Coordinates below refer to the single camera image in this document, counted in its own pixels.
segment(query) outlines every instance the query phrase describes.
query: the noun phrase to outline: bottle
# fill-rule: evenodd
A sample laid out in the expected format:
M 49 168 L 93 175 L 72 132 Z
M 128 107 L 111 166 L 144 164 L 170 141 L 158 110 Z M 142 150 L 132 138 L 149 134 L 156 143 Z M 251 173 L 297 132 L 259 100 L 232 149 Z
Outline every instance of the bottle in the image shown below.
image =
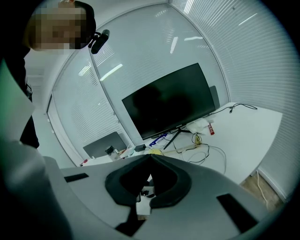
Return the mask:
M 117 161 L 121 159 L 120 156 L 116 153 L 115 148 L 113 146 L 109 146 L 105 150 L 105 152 L 112 161 Z

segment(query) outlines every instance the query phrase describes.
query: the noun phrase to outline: black monitor screen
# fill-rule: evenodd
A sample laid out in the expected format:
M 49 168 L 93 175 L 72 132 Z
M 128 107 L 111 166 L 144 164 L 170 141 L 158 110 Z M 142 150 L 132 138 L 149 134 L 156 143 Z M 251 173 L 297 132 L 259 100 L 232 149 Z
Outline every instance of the black monitor screen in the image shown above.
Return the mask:
M 215 110 L 198 63 L 159 78 L 122 101 L 143 139 L 178 128 Z

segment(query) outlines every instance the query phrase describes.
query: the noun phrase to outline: floor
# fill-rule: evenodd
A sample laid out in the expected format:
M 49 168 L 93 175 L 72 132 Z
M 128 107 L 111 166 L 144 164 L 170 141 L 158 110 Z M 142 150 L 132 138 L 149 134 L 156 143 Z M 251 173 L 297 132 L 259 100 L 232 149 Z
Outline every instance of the floor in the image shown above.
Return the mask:
M 247 177 L 246 180 L 241 184 L 241 186 L 249 193 L 251 193 L 254 197 L 256 197 L 258 200 L 266 204 L 265 200 L 263 199 L 262 193 L 257 186 L 257 174 L 255 174 L 253 177 Z M 261 175 L 259 175 L 259 186 L 261 187 L 263 194 L 268 201 L 268 210 L 270 212 L 283 205 L 283 202 L 278 197 L 277 193 L 262 178 Z

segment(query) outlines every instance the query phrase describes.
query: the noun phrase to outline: monitor stand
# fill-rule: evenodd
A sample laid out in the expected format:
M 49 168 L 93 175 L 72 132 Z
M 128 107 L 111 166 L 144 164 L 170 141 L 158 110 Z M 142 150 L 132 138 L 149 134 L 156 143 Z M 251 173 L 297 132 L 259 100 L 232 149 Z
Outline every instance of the monitor stand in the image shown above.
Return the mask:
M 168 144 L 164 147 L 164 150 L 171 144 L 171 142 L 174 141 L 174 139 L 178 136 L 179 133 L 191 133 L 190 131 L 187 130 L 182 130 L 182 129 L 178 129 L 177 133 L 175 134 L 175 136 L 168 142 Z

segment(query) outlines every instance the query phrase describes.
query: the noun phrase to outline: white desk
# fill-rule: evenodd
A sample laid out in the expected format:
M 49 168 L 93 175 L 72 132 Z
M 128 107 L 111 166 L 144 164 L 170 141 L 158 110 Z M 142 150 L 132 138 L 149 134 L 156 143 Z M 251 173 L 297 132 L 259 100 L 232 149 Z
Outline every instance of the white desk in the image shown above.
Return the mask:
M 228 103 L 218 110 L 234 103 Z M 226 109 L 217 114 L 207 117 L 213 119 L 212 127 L 215 134 L 200 135 L 202 142 L 221 148 L 227 157 L 225 176 L 240 184 L 244 181 L 261 163 L 263 157 L 269 150 L 278 131 L 282 113 L 272 110 L 258 108 L 252 110 L 244 106 L 237 106 L 232 113 Z M 174 140 L 177 149 L 193 144 L 192 134 L 180 133 Z M 171 143 L 163 152 L 174 149 Z M 197 152 L 206 152 L 208 147 L 203 145 L 195 150 L 184 152 L 184 159 L 187 161 Z M 166 154 L 168 157 L 182 160 L 182 154 L 176 152 Z M 199 161 L 205 157 L 204 153 L 197 154 L 190 161 Z M 224 173 L 224 157 L 222 152 L 210 148 L 210 156 L 201 165 Z

